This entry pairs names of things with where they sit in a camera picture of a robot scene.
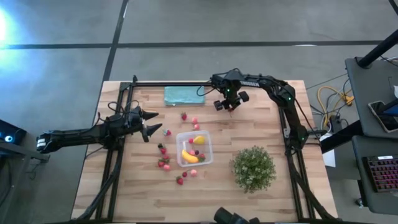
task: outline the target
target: folded cloth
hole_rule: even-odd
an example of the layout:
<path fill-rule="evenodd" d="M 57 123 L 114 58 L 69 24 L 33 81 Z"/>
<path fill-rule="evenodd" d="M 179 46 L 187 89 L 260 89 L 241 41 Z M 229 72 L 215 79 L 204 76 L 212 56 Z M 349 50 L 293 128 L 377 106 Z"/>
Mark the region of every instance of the folded cloth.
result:
<path fill-rule="evenodd" d="M 199 86 L 167 86 L 164 88 L 165 105 L 205 103 L 204 96 L 198 96 Z M 205 88 L 200 88 L 198 93 L 203 95 Z"/>

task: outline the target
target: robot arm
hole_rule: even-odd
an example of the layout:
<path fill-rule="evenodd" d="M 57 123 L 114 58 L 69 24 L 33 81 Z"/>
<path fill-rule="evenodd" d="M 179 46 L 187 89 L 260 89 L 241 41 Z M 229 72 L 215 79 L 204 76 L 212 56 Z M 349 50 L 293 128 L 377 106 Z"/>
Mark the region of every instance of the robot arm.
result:
<path fill-rule="evenodd" d="M 104 120 L 102 124 L 96 124 L 88 129 L 68 131 L 48 131 L 37 138 L 37 150 L 46 154 L 55 152 L 61 147 L 79 146 L 85 144 L 102 144 L 104 148 L 113 147 L 117 138 L 126 134 L 140 131 L 145 142 L 149 136 L 155 133 L 162 124 L 146 126 L 144 121 L 156 117 L 158 113 L 148 113 L 137 106 L 131 110 L 124 119 L 123 115 L 115 114 Z"/>
<path fill-rule="evenodd" d="M 235 110 L 243 102 L 249 101 L 245 91 L 239 92 L 242 86 L 262 88 L 267 92 L 269 98 L 283 109 L 286 120 L 290 126 L 289 144 L 295 149 L 302 149 L 308 139 L 307 129 L 301 125 L 297 114 L 295 101 L 295 90 L 287 82 L 277 80 L 272 76 L 243 75 L 235 68 L 226 74 L 216 74 L 211 77 L 211 86 L 223 94 L 225 100 L 215 101 L 217 110 Z"/>

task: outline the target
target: concrete floor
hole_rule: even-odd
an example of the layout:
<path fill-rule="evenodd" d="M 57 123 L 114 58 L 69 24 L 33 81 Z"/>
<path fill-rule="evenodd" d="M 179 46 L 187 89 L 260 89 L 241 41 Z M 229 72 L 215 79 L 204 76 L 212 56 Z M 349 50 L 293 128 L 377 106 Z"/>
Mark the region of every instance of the concrete floor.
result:
<path fill-rule="evenodd" d="M 122 0 L 2 0 L 6 25 L 0 44 L 110 44 Z M 136 0 L 126 10 L 120 43 L 203 41 L 382 40 L 397 29 L 386 0 Z M 239 67 L 247 73 L 305 80 L 313 86 L 345 73 L 344 59 L 374 46 L 118 49 L 110 80 L 207 80 Z M 385 54 L 396 56 L 397 48 Z M 26 129 L 25 145 L 48 129 L 77 129 L 93 122 L 109 49 L 0 50 L 0 118 Z M 325 85 L 337 89 L 346 76 Z M 316 92 L 308 90 L 319 108 Z M 322 94 L 325 101 L 329 93 Z M 341 114 L 350 123 L 355 107 Z M 85 146 L 62 149 L 27 178 L 13 223 L 70 218 Z M 331 179 L 339 217 L 393 223 L 396 217 L 359 209 L 353 180 Z"/>

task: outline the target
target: butcher block tabletop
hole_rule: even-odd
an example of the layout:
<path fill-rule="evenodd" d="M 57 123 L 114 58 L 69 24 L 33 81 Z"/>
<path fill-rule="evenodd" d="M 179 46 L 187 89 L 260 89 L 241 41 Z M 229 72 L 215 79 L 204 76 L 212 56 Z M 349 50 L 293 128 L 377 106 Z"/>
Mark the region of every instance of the butcher block tabletop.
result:
<path fill-rule="evenodd" d="M 315 126 L 304 82 L 288 83 L 295 88 L 298 102 Z M 120 82 L 104 82 L 98 103 L 102 118 L 114 113 L 107 104 L 117 100 L 119 85 Z M 230 114 L 226 110 L 217 111 L 213 106 L 214 101 L 223 99 L 217 91 L 205 96 L 204 105 L 165 106 L 164 87 L 134 87 L 132 99 L 137 100 L 142 109 L 159 113 L 146 124 L 163 123 L 161 129 L 169 129 L 172 134 L 164 136 L 160 129 L 147 143 L 140 133 L 126 136 L 114 222 L 213 222 L 220 207 L 247 220 L 258 217 L 261 222 L 297 221 L 278 107 L 260 88 L 241 90 L 248 93 L 250 100 Z M 180 117 L 183 111 L 188 115 L 186 121 Z M 304 117 L 297 111 L 301 123 L 308 129 Z M 210 133 L 214 160 L 208 165 L 195 166 L 198 175 L 188 175 L 183 185 L 178 185 L 175 178 L 187 169 L 177 164 L 175 137 L 178 133 L 192 131 L 192 117 L 198 118 L 201 130 Z M 164 143 L 171 156 L 169 172 L 157 166 L 161 156 L 158 143 Z M 239 150 L 254 145 L 264 147 L 273 157 L 276 180 L 267 190 L 245 194 L 234 181 L 230 161 Z M 90 145 L 87 153 L 99 147 Z M 303 157 L 312 192 L 326 210 L 337 217 L 320 148 L 306 145 Z M 102 149 L 85 160 L 72 218 L 81 215 L 99 192 L 105 159 L 106 150 Z M 108 212 L 110 192 L 105 200 L 104 216 Z M 302 191 L 300 198 L 304 217 L 308 217 Z"/>

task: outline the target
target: keyboard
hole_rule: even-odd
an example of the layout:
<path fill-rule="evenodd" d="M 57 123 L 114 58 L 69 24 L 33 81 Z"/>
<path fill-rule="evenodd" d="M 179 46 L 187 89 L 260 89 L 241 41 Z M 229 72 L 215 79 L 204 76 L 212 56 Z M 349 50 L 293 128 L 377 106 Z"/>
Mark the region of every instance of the keyboard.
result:
<path fill-rule="evenodd" d="M 364 157 L 375 192 L 398 191 L 398 155 Z"/>

